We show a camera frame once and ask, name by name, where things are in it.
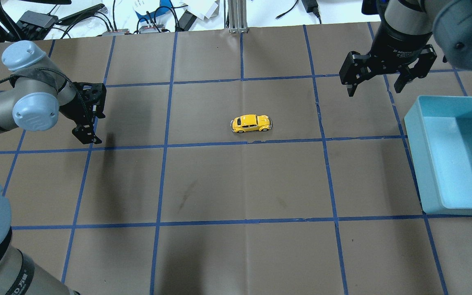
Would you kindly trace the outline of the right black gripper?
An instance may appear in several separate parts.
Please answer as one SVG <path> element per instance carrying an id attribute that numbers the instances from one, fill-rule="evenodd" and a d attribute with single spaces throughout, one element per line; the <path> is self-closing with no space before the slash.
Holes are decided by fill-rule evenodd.
<path id="1" fill-rule="evenodd" d="M 414 79 L 425 78 L 438 55 L 428 43 L 431 32 L 410 35 L 380 25 L 367 54 L 349 52 L 339 71 L 341 84 L 353 97 L 359 84 L 377 75 L 399 73 L 394 88 L 401 93 Z"/>

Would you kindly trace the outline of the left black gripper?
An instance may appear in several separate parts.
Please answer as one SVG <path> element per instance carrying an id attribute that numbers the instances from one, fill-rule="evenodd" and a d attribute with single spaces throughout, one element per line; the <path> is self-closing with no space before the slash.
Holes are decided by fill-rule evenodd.
<path id="1" fill-rule="evenodd" d="M 76 82 L 74 98 L 64 106 L 60 112 L 67 119 L 73 121 L 76 127 L 72 135 L 82 144 L 101 144 L 102 140 L 94 132 L 95 119 L 104 119 L 104 107 L 107 89 L 103 83 Z"/>

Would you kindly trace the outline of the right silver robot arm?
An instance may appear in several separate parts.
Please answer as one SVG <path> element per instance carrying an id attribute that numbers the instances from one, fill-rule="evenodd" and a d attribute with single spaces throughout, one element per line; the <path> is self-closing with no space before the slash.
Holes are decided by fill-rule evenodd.
<path id="1" fill-rule="evenodd" d="M 397 93 L 425 78 L 438 57 L 431 38 L 444 62 L 472 70 L 472 0 L 364 0 L 361 11 L 381 22 L 369 52 L 349 52 L 341 66 L 340 81 L 349 96 L 377 75 L 398 73 Z"/>

